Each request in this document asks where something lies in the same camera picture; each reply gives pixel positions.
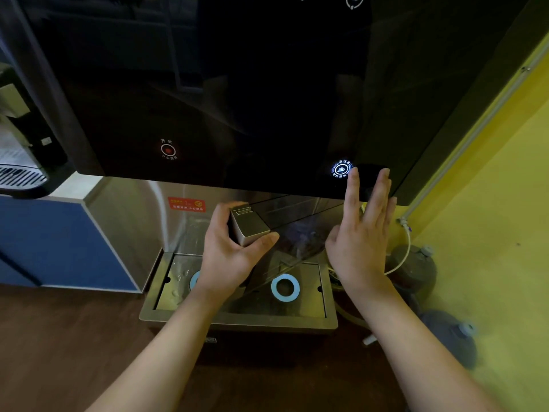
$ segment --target brown floor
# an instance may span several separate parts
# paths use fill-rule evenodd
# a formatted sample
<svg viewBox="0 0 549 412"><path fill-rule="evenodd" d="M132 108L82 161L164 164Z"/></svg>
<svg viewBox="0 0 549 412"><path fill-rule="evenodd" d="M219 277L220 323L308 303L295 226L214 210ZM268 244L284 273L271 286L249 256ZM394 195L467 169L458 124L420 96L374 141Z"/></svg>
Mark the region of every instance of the brown floor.
<svg viewBox="0 0 549 412"><path fill-rule="evenodd" d="M153 338L142 295L0 286L0 410L84 411ZM183 411L398 411L379 345L342 318L328 337L218 333Z"/></svg>

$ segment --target hand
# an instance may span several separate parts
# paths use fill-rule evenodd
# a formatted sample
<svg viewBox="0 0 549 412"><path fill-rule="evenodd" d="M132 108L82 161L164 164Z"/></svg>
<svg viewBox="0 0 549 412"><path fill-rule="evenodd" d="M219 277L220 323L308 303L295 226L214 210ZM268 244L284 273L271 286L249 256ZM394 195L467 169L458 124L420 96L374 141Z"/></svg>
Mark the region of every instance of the hand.
<svg viewBox="0 0 549 412"><path fill-rule="evenodd" d="M385 252L389 223L396 198L388 199L391 189L389 169L379 172L366 212L360 219L359 171L353 168L347 178L343 221L326 240L328 258L351 298L374 295L386 289Z"/></svg>
<svg viewBox="0 0 549 412"><path fill-rule="evenodd" d="M221 306L235 289L246 280L251 269L278 241L272 232L242 247L229 238L227 221L230 208L243 202L219 204L211 216L206 231L200 277L195 290L208 292L209 297Z"/></svg>

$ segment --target black glass panel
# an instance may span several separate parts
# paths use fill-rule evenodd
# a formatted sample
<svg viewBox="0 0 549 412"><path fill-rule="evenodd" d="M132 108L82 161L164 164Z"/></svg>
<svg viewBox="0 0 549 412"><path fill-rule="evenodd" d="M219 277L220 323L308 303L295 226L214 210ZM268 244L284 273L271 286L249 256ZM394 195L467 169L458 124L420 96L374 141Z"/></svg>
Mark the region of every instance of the black glass panel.
<svg viewBox="0 0 549 412"><path fill-rule="evenodd" d="M107 175L362 199L527 1L20 0Z"/></svg>

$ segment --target warning label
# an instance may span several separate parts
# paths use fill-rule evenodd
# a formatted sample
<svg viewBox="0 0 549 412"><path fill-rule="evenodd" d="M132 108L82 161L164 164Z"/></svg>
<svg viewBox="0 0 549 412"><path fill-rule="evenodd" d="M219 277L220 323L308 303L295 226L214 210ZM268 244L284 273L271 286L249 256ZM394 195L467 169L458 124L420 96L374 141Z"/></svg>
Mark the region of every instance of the warning label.
<svg viewBox="0 0 549 412"><path fill-rule="evenodd" d="M168 202L173 210L194 211L195 213L206 212L206 202L201 199L168 197Z"/></svg>

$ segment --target metal grate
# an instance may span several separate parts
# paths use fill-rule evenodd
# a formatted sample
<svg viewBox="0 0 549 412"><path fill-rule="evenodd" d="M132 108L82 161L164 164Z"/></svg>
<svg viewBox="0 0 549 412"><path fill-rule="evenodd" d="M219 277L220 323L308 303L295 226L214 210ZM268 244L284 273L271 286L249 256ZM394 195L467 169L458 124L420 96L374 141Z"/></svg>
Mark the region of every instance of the metal grate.
<svg viewBox="0 0 549 412"><path fill-rule="evenodd" d="M48 177L35 167L0 165L1 189L32 189L40 186Z"/></svg>

